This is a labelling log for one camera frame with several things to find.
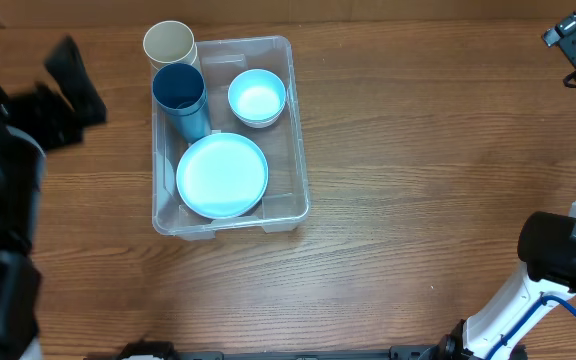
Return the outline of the cream cup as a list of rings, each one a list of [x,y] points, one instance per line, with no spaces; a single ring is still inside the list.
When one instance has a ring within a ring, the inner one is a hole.
[[[153,69],[185,63],[201,70],[194,33],[182,22],[167,20],[153,25],[145,33],[142,45]]]

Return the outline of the dark blue cup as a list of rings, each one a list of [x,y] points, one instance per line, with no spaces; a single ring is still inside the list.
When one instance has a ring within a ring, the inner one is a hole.
[[[208,93],[203,75],[185,63],[173,63],[158,70],[152,81],[153,95],[168,121],[187,143],[194,143],[211,134]],[[205,101],[197,112],[182,116],[174,111],[181,103]]]
[[[199,99],[196,102],[187,101],[178,105],[174,111],[182,116],[188,116],[199,111],[205,104],[205,101]]]

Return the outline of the light blue plate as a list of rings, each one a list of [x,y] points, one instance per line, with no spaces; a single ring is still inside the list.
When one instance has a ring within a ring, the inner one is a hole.
[[[176,185],[182,201],[213,220],[238,217],[261,200],[269,166],[260,147],[236,133],[198,140],[182,155]]]

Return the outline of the light blue bowl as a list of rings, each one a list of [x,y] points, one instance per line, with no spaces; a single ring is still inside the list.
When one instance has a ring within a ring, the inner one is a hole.
[[[286,104],[287,90],[273,72],[250,69],[237,75],[230,83],[227,98],[234,115],[262,120],[279,116]]]

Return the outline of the dark blue cup front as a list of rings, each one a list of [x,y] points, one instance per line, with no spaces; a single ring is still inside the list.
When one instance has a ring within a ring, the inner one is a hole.
[[[199,111],[205,104],[205,101],[199,99],[196,102],[187,101],[178,105],[174,111],[182,116],[188,116]]]

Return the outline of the grey bowl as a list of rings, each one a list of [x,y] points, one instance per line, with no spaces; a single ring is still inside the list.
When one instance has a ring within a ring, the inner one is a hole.
[[[272,126],[277,121],[278,118],[279,116],[274,116],[262,120],[252,120],[240,117],[239,120],[248,127],[261,129]]]

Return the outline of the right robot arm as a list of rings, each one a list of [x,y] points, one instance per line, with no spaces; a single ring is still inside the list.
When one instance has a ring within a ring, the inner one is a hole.
[[[576,88],[576,15],[543,36],[574,67],[563,83]],[[576,295],[576,201],[568,215],[533,213],[518,241],[518,269],[477,314],[461,321],[424,359],[513,359],[525,352],[520,340],[552,309],[566,308]]]

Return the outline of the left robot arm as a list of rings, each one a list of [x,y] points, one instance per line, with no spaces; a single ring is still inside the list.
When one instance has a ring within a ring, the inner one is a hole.
[[[37,338],[42,275],[30,253],[46,154],[82,142],[87,127],[105,123],[107,108],[72,37],[44,66],[59,86],[42,82],[10,96],[0,86],[0,359],[19,359]]]

